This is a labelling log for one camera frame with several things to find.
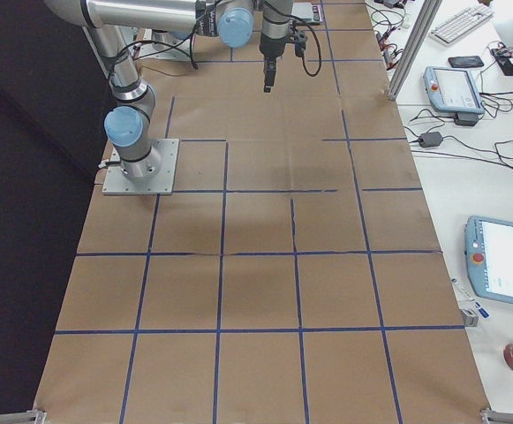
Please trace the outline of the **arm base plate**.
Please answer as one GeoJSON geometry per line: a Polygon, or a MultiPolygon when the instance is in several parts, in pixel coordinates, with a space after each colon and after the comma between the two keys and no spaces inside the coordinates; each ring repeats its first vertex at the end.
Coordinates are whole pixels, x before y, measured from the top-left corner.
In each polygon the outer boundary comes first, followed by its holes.
{"type": "Polygon", "coordinates": [[[189,60],[191,38],[188,33],[146,29],[143,41],[146,44],[140,48],[139,57],[171,61],[189,60]]]}
{"type": "Polygon", "coordinates": [[[149,155],[140,162],[122,161],[114,149],[106,164],[102,185],[105,195],[171,195],[179,139],[151,139],[149,155]]]}

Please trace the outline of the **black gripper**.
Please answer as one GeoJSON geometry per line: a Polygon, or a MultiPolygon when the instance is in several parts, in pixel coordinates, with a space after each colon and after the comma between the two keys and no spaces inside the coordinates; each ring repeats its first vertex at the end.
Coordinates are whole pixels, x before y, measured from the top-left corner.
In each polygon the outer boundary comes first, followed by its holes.
{"type": "Polygon", "coordinates": [[[285,38],[260,38],[260,53],[264,57],[264,93],[271,93],[275,84],[275,76],[277,69],[277,58],[280,57],[285,50],[285,38]]]}

